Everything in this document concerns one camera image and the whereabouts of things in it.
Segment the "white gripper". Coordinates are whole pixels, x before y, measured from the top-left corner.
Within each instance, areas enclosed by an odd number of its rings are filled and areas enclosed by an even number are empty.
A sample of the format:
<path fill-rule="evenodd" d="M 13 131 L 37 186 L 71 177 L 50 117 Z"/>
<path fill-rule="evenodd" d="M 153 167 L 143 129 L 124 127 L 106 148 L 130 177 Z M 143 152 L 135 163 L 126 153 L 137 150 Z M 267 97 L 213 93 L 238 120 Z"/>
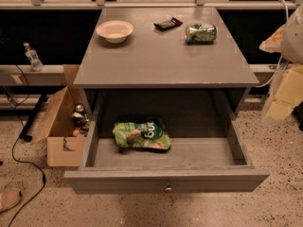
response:
<path fill-rule="evenodd" d="M 259 49 L 268 53 L 281 52 L 284 59 L 300 63 L 275 74 L 264 105 L 265 122 L 283 121 L 303 102 L 303 5 L 295 10 L 285 26 L 263 41 Z"/>

